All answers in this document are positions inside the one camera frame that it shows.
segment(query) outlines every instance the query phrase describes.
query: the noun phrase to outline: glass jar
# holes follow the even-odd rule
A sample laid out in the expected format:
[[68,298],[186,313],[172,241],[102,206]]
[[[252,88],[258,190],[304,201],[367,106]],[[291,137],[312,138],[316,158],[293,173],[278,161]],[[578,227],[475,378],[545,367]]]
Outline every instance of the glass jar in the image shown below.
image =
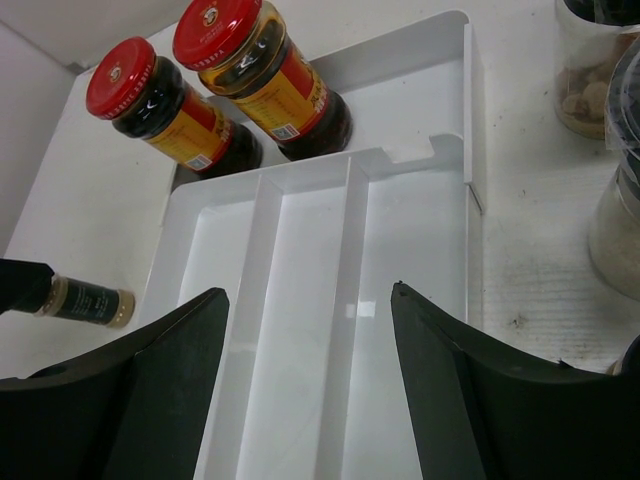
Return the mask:
[[636,38],[640,2],[556,0],[555,109],[571,130],[605,138],[605,102],[616,64]]
[[262,162],[253,134],[210,105],[176,65],[141,37],[117,45],[98,65],[87,109],[140,138],[200,178],[251,170]]
[[173,53],[290,160],[340,152],[349,143],[349,108],[304,59],[271,3],[193,1],[176,28]]
[[640,300],[640,40],[618,63],[607,100],[607,141],[620,167],[589,228],[596,270],[613,288]]

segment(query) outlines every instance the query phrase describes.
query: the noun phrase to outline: yellow and red label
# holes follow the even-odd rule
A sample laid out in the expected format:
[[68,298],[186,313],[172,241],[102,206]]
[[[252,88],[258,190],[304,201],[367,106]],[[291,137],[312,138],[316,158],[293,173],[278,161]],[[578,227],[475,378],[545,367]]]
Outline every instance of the yellow and red label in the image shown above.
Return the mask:
[[327,86],[291,46],[280,70],[256,93],[234,100],[260,128],[278,142],[311,130],[327,108]]
[[147,143],[191,170],[205,170],[226,152],[232,135],[225,118],[192,88],[173,122]]

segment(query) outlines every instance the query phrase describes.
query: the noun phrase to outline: white table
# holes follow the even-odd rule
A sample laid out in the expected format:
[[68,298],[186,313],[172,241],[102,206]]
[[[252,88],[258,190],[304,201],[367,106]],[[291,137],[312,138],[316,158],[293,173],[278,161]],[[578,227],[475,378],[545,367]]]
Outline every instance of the white table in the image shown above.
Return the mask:
[[[554,115],[552,0],[275,3],[310,58],[445,10],[470,16],[486,83],[484,329],[535,355],[603,371],[640,333],[640,304],[604,286],[589,265],[587,221],[616,159]],[[169,55],[173,29],[152,37],[160,54]],[[76,79],[7,256],[141,296],[174,166],[86,112],[89,75]],[[0,377],[28,375],[116,335],[18,313],[2,322]]]

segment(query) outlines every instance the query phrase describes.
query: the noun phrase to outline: white tray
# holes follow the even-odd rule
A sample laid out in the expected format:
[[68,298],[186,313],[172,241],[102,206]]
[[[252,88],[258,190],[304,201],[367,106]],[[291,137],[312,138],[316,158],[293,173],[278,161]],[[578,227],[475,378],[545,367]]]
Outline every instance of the white tray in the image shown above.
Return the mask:
[[[210,287],[229,295],[196,478],[421,478],[393,283],[482,318],[482,82],[467,17],[313,63],[352,109],[350,150],[178,188],[134,326]],[[269,146],[266,163],[281,162]]]

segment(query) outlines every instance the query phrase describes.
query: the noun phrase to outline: barcode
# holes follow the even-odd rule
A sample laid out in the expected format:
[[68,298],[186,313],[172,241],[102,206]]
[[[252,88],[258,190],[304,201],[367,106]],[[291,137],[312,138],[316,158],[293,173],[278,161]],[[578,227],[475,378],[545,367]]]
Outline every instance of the barcode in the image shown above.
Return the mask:
[[284,127],[274,128],[271,133],[278,140],[289,140],[300,135],[300,132],[295,129],[293,125],[287,123]]
[[211,160],[209,160],[204,155],[198,155],[197,157],[193,157],[191,160],[189,160],[186,165],[191,170],[195,170],[197,172],[198,170],[203,170],[211,165]]

